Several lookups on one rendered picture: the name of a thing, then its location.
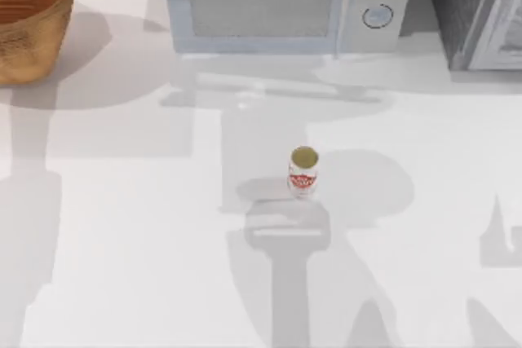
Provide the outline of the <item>red and white can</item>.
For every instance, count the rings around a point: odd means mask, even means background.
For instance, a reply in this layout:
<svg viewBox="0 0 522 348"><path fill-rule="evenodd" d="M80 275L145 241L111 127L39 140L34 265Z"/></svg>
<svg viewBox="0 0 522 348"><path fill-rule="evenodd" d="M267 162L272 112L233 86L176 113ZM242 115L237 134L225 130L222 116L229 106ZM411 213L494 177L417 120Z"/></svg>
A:
<svg viewBox="0 0 522 348"><path fill-rule="evenodd" d="M290 154L287 183L298 198L308 198L315 191L319 154L309 146L299 146Z"/></svg>

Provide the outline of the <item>microwave door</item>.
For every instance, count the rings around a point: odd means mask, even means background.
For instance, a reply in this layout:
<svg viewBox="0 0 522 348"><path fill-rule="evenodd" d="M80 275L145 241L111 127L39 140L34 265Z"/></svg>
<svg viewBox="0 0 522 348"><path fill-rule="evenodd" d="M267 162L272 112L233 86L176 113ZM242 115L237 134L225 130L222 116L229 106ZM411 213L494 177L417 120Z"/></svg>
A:
<svg viewBox="0 0 522 348"><path fill-rule="evenodd" d="M166 0L181 54L333 54L343 0Z"/></svg>

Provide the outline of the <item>microwave knob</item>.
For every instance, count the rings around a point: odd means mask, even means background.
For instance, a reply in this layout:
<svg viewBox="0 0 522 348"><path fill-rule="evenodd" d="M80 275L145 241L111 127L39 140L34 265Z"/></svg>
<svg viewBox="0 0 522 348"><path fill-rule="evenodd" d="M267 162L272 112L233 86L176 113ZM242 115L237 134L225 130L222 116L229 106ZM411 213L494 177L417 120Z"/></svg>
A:
<svg viewBox="0 0 522 348"><path fill-rule="evenodd" d="M365 10L362 21L369 29L383 29L387 27L394 18L394 11L385 4L379 4Z"/></svg>

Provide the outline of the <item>pale microwave oven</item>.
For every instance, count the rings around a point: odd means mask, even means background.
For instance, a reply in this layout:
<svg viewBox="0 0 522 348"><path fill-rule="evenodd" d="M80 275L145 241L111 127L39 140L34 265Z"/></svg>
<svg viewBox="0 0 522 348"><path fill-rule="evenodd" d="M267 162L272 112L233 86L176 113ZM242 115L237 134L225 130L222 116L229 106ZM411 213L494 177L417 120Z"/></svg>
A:
<svg viewBox="0 0 522 348"><path fill-rule="evenodd" d="M350 0L343 35L343 51L351 53L383 53L392 51L398 41L405 8L409 0ZM392 22L383 29L369 29L362 21L367 8L388 5L394 11Z"/></svg>

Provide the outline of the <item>wooden basket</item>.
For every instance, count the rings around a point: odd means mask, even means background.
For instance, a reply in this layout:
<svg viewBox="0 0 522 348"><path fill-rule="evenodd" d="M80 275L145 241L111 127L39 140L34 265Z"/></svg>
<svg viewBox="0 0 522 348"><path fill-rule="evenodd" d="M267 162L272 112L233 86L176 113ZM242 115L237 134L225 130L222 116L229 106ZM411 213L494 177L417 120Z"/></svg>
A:
<svg viewBox="0 0 522 348"><path fill-rule="evenodd" d="M74 0L0 0L0 85L38 81L55 67Z"/></svg>

